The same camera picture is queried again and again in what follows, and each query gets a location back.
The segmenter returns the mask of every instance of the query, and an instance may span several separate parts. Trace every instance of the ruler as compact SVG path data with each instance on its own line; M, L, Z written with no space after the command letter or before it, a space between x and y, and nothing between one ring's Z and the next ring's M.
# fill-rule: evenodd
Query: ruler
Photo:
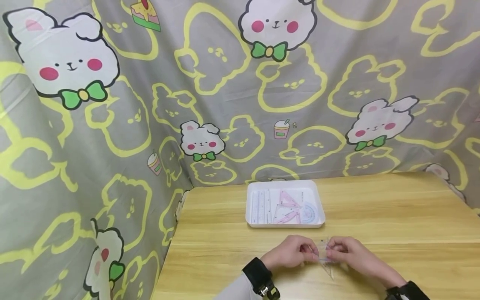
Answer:
M258 224L258 191L252 192L252 224Z
M252 192L252 224L272 224L270 190Z
M265 224L265 191L258 192L258 224Z
M265 218L267 224L272 224L272 202L270 198L270 190L265 191Z

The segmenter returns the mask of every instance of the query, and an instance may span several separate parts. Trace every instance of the hand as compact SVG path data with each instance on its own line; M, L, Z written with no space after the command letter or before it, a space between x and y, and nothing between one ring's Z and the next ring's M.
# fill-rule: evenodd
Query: hand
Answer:
M278 267L293 268L303 262L318 262L318 249L313 240L289 235L287 238L261 258L268 270Z
M359 273L378 279L386 289L407 284L395 269L352 237L332 237L328 246L330 248L327 250L329 259L346 263Z

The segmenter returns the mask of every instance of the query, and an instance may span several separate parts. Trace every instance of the green bow tie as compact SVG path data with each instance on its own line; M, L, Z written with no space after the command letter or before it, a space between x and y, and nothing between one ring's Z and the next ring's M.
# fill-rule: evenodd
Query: green bow tie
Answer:
M368 142L358 142L357 143L357 147L355 147L355 151L360 151L362 150L363 148L365 147L370 147L370 146L374 146L374 147L381 147L385 144L385 140L387 139L387 136L386 135L382 135L382 136L379 136L377 137L376 139L372 140L372 141L368 141Z
M93 100L103 102L107 99L107 91L100 80L95 80L87 85L86 89L78 91L64 89L59 91L63 107L68 110L77 109L82 101Z
M254 42L252 48L252 57L259 59L262 57L272 57L275 61L281 62L287 56L287 42L281 42L276 46L265 46L260 42Z
M215 160L216 156L215 156L215 153L212 152L212 151L208 152L206 154L198 154L198 153L193 154L193 160L194 161L201 161L202 159Z
M123 275L123 272L125 271L125 265L122 263L117 263L117 262L112 262L110 265L110 270L109 270L109 279L113 282L117 281L120 276Z

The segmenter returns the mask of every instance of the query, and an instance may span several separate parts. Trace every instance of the gray fabric backdrop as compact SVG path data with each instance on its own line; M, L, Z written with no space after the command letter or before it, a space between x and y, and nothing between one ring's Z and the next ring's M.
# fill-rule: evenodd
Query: gray fabric backdrop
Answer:
M426 170L480 213L477 1L0 12L6 299L149 299L192 186Z

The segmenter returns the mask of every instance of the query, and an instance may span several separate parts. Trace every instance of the white bunny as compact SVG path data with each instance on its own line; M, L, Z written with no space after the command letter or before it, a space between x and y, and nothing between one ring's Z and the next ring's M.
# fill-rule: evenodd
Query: white bunny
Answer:
M195 121L188 121L180 128L180 147L185 155L193 156L194 161L215 160L216 155L225 149L225 142L218 135L220 129L211 123L200 126Z
M117 228L98 229L95 219L91 223L96 234L95 247L84 280L84 289L91 297L98 300L112 299L111 283L116 281L125 272L125 265L121 263L124 241Z
M438 164L429 164L425 169L425 172L432 172L433 174L443 179L445 183L448 185L448 187L455 193L455 195L457 195L460 199L462 199L462 201L466 200L465 195L461 191L459 191L455 185L453 185L450 182L450 174L444 167Z
M305 43L316 25L313 0L249 0L239 19L241 38L253 45L252 57L275 61Z
M59 25L43 10L24 8L3 19L40 96L60 97L69 110L107 99L105 88L115 83L120 67L92 15L83 12Z
M356 144L355 151L369 146L383 146L386 140L395 137L413 122L410 109L418 101L415 96L408 96L391 105L385 99L365 104L346 134L347 143Z

